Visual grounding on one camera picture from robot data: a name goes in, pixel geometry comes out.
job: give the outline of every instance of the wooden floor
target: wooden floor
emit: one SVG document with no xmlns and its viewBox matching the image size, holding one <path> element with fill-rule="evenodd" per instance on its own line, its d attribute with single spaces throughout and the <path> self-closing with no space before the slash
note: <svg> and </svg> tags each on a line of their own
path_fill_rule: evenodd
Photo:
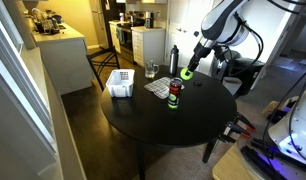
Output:
<svg viewBox="0 0 306 180">
<path fill-rule="evenodd" d="M 121 68 L 140 68 L 119 58 Z M 106 82 L 112 69 L 102 74 Z M 89 180 L 130 180 L 137 174 L 135 144 L 108 124 L 101 110 L 101 89 L 94 79 L 93 86 L 62 96 L 72 134 Z M 146 167 L 171 149 L 147 146 Z"/>
</svg>

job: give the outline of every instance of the oven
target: oven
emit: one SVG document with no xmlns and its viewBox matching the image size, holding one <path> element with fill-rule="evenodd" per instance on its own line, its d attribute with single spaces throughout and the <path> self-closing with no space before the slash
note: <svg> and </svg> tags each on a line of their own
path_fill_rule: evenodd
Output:
<svg viewBox="0 0 306 180">
<path fill-rule="evenodd" d="M 132 43 L 132 29 L 131 26 L 127 24 L 118 24 L 120 28 L 120 48 L 121 48 L 121 56 L 127 61 L 134 63 L 133 57 L 133 43 Z"/>
</svg>

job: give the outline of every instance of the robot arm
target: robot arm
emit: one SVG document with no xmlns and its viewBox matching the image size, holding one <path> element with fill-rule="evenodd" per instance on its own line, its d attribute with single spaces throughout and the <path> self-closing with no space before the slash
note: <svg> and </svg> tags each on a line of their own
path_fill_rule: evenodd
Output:
<svg viewBox="0 0 306 180">
<path fill-rule="evenodd" d="M 215 45 L 238 45 L 245 40 L 249 31 L 235 16 L 247 1 L 222 1 L 204 17 L 201 25 L 203 36 L 194 48 L 194 55 L 188 67 L 181 72 L 184 80 L 189 80 L 193 76 L 193 71 L 199 65 L 200 59 L 207 57 Z"/>
</svg>

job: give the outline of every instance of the cup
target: cup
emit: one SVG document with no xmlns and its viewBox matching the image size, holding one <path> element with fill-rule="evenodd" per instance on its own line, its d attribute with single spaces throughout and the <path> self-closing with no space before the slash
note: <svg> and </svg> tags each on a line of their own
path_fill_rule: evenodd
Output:
<svg viewBox="0 0 306 180">
<path fill-rule="evenodd" d="M 159 65 L 154 64 L 153 60 L 145 62 L 145 77 L 154 78 L 155 74 L 159 72 Z"/>
</svg>

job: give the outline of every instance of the refrigerator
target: refrigerator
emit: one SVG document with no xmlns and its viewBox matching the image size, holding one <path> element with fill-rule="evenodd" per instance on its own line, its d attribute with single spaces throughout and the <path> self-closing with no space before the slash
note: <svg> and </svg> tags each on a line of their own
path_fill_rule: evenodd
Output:
<svg viewBox="0 0 306 180">
<path fill-rule="evenodd" d="M 116 0 L 89 0 L 95 31 L 100 47 L 112 46 L 109 21 L 119 20 L 119 13 L 125 12 L 125 3 Z"/>
</svg>

